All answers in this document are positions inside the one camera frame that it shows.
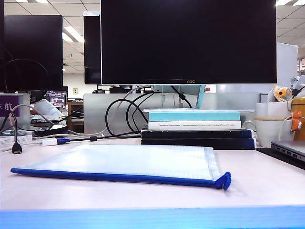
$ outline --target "mug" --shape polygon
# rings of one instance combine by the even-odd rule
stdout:
[[[277,140],[292,141],[295,136],[294,131],[291,130],[292,121],[286,120],[248,120],[243,124],[244,126],[251,123],[256,128],[257,141],[260,146],[271,148],[271,142]]]

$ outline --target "black monitor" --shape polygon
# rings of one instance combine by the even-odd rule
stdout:
[[[4,1],[0,0],[0,79],[4,74]]]
[[[275,3],[101,0],[102,84],[276,83]]]
[[[13,15],[5,16],[4,23],[8,91],[61,88],[62,16]]]
[[[101,84],[101,21],[84,16],[85,84]]]
[[[68,100],[67,90],[48,90],[44,95],[44,98],[48,100],[55,107],[66,108]]]

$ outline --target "silver laptop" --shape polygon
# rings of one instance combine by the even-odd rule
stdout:
[[[305,162],[305,141],[272,141],[271,148]]]

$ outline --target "stack of books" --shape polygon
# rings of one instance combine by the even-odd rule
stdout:
[[[143,145],[255,149],[253,130],[242,129],[240,113],[226,110],[149,110]]]

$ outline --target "purple sign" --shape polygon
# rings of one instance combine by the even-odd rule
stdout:
[[[0,117],[5,117],[7,113],[15,106],[19,105],[20,96],[18,95],[0,95]],[[19,117],[19,109],[14,111],[16,117]]]

